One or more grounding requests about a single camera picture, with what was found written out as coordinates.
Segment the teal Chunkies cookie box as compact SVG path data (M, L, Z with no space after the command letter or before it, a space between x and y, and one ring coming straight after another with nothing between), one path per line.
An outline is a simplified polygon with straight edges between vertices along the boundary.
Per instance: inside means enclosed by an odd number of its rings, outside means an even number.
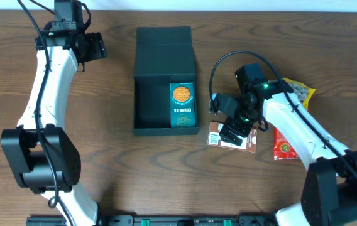
M194 84L170 83L171 128L195 127Z

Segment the dark green gift box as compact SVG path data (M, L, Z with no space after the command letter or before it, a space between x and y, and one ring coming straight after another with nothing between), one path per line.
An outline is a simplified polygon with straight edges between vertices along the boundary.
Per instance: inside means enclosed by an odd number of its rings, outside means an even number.
M196 97L196 67L191 27L140 27L136 32L134 78L135 136L196 135L199 132ZM179 127L173 115L173 84L190 84L190 126Z

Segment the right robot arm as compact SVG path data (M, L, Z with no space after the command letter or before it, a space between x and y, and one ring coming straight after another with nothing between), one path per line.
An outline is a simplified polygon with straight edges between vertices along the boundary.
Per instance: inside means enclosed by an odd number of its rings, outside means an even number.
M211 94L211 109L228 117L221 139L240 145L254 123L272 124L307 170L300 202L277 211L277 225L357 221L357 151L334 139L301 104L295 90L282 78L268 80L258 63L242 66L235 76L240 96Z

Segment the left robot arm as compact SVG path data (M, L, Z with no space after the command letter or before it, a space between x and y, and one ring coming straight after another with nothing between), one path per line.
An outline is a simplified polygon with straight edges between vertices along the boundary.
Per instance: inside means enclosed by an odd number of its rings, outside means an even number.
M88 7L81 1L54 2L43 29L32 22L37 68L30 98L14 129L1 134L1 147L16 183L46 198L62 214L49 225L99 225L99 207L80 182L81 160L65 132L65 111L72 79L85 71L85 63L105 58L100 33L87 33Z

